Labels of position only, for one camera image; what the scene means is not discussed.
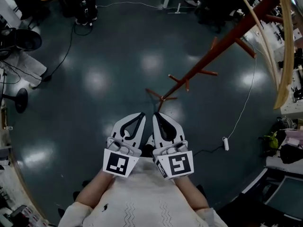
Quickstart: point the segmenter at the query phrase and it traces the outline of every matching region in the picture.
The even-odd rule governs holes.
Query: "glossy floor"
[[[135,1],[160,6],[163,0],[97,0],[99,5]],[[179,1],[171,0],[169,6]],[[30,55],[50,73],[63,59],[70,42],[72,18],[64,18],[57,1],[51,14],[36,28],[43,45]],[[88,36],[73,35],[69,55],[48,83],[31,90],[20,82],[8,88],[29,92],[28,107],[18,114],[9,105],[12,144],[25,182],[47,218],[58,223],[58,208],[73,202],[72,193],[102,167],[107,136],[114,123],[128,114],[145,112],[142,144],[152,132],[156,100],[149,87],[166,93],[210,48],[215,28],[200,25],[193,11],[168,14],[138,4],[98,9]],[[77,27],[78,33],[87,30]],[[255,61],[234,44],[207,70],[218,77],[196,75],[190,91],[181,88],[178,100],[166,102],[162,112],[178,121],[194,153],[222,144],[239,117],[251,85]],[[194,158],[193,182],[203,185],[211,206],[220,208],[240,193],[260,172],[263,160],[258,136],[269,130],[279,111],[276,93],[262,55],[258,54],[254,85],[246,109],[229,139],[230,150],[201,152]]]

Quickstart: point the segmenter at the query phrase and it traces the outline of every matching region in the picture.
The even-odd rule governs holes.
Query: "shoe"
[[[87,23],[88,23],[88,22],[87,22],[86,19],[77,19],[77,18],[76,18],[76,24],[77,24],[77,25],[83,25],[83,26],[85,26]]]
[[[145,145],[151,145],[152,147],[155,148],[155,140],[153,139],[152,135],[148,138],[148,140],[147,140],[147,142],[146,142]]]
[[[185,0],[185,2],[187,2],[189,5],[192,5],[194,7],[197,7],[198,6],[198,3],[195,2],[194,0]]]

